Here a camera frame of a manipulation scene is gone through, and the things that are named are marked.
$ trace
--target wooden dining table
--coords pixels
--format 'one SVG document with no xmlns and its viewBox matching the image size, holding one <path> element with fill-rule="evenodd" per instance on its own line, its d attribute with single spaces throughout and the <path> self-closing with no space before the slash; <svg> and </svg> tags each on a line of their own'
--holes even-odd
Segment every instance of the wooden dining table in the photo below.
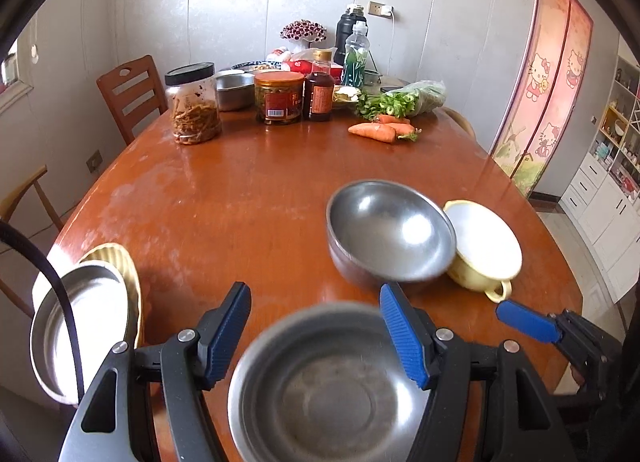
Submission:
<svg viewBox="0 0 640 462">
<path fill-rule="evenodd" d="M 494 160 L 444 113 L 415 118 L 417 142 L 380 143 L 347 132 L 355 118 L 336 113 L 326 123 L 265 126 L 255 108 L 222 113 L 220 137 L 199 145 L 174 142 L 162 114 L 124 150 L 89 190 L 49 253 L 61 273 L 89 249 L 124 245 L 136 264 L 143 296 L 145 344 L 194 327 L 220 304 L 236 281 L 247 283 L 253 305 L 223 381 L 206 392 L 215 428 L 229 460 L 232 440 L 226 400 L 242 352 L 261 331 L 311 305 L 356 300 L 377 305 L 375 291 L 351 285 L 329 255 L 325 208 L 348 182 L 385 179 L 411 186 L 440 206 L 468 199 L 496 212 L 522 247 L 514 301 L 547 314 L 580 312 L 582 297 L 558 246 L 529 202 Z M 37 306 L 48 287 L 34 285 Z M 485 295 L 446 275 L 410 291 L 438 327 L 466 341 L 497 346 L 516 340 L 553 390 L 566 360 L 548 344 L 508 328 Z M 470 394 L 459 460 L 470 460 L 479 394 Z M 175 460 L 161 395 L 154 420 L 162 460 Z"/>
</svg>

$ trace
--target plastic bag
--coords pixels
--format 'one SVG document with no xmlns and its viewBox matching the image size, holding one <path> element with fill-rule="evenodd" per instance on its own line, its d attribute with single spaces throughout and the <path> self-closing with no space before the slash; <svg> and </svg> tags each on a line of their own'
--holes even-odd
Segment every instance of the plastic bag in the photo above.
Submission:
<svg viewBox="0 0 640 462">
<path fill-rule="evenodd" d="M 415 99 L 415 108 L 409 112 L 406 117 L 412 117 L 423 112 L 430 112 L 436 107 L 441 107 L 447 99 L 447 88 L 442 81 L 422 80 L 410 83 L 401 88 L 390 90 L 387 94 L 396 92 L 404 92 L 413 94 Z"/>
<path fill-rule="evenodd" d="M 289 58 L 289 61 L 296 62 L 297 60 L 307 60 L 308 62 L 312 62 L 314 60 L 314 53 L 317 50 L 318 50 L 317 48 L 308 48 L 308 49 L 303 49 L 300 52 L 294 52 L 291 58 Z M 331 51 L 332 61 L 334 60 L 335 51 L 337 50 L 338 48 L 323 49 L 323 51 Z"/>
</svg>

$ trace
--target white cabinet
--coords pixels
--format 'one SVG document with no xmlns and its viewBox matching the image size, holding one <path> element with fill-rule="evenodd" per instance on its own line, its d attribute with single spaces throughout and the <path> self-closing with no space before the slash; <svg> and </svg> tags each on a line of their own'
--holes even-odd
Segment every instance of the white cabinet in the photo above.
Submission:
<svg viewBox="0 0 640 462">
<path fill-rule="evenodd" d="M 576 218 L 580 218 L 584 210 L 587 208 L 587 204 L 582 200 L 582 197 L 578 195 L 578 192 L 575 191 L 575 188 L 571 184 L 567 187 L 561 200 Z"/>
<path fill-rule="evenodd" d="M 607 175 L 607 179 L 604 180 L 578 219 L 591 244 L 600 238 L 600 235 L 620 211 L 625 200 L 616 182 Z"/>
<path fill-rule="evenodd" d="M 595 187 L 600 187 L 602 182 L 608 177 L 607 170 L 602 168 L 598 160 L 590 153 L 587 153 L 580 169 L 587 175 L 589 180 L 593 182 Z"/>
<path fill-rule="evenodd" d="M 638 281 L 640 268 L 640 235 L 631 242 L 618 261 L 609 269 L 611 298 L 614 303 L 622 298 Z"/>
<path fill-rule="evenodd" d="M 609 270 L 638 236 L 640 217 L 625 198 L 613 220 L 596 240 L 594 248 L 605 269 Z"/>
<path fill-rule="evenodd" d="M 598 191 L 598 188 L 589 180 L 587 174 L 581 169 L 575 172 L 574 180 L 571 181 L 571 186 L 578 192 L 580 197 L 585 203 L 590 203 L 593 200 L 594 195 Z"/>
</svg>

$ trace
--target glass jar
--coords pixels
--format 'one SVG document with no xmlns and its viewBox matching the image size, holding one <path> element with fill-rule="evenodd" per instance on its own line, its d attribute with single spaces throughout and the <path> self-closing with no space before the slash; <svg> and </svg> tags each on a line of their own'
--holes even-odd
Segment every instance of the glass jar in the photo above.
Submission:
<svg viewBox="0 0 640 462">
<path fill-rule="evenodd" d="M 266 125 L 289 125 L 302 118 L 302 86 L 299 72 L 274 70 L 255 74 L 256 117 Z"/>
<path fill-rule="evenodd" d="M 215 71 L 208 62 L 175 68 L 164 75 L 174 138 L 182 145 L 203 143 L 222 132 Z"/>
</svg>

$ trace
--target carrot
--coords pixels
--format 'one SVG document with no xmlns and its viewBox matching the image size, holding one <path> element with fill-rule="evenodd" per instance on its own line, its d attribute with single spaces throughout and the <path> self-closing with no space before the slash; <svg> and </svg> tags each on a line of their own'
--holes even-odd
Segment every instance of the carrot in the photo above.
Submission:
<svg viewBox="0 0 640 462">
<path fill-rule="evenodd" d="M 409 124 L 410 121 L 406 117 L 396 117 L 390 116 L 388 114 L 378 114 L 375 118 L 376 123 L 406 123 Z"/>
<path fill-rule="evenodd" d="M 418 138 L 418 134 L 422 132 L 419 128 L 414 128 L 411 125 L 405 123 L 387 123 L 387 127 L 391 127 L 396 131 L 398 139 L 411 139 L 415 141 Z"/>
<path fill-rule="evenodd" d="M 382 125 L 380 123 L 360 123 L 349 127 L 349 133 L 370 137 L 383 143 L 393 143 L 396 140 L 396 131 L 390 125 Z"/>
</svg>

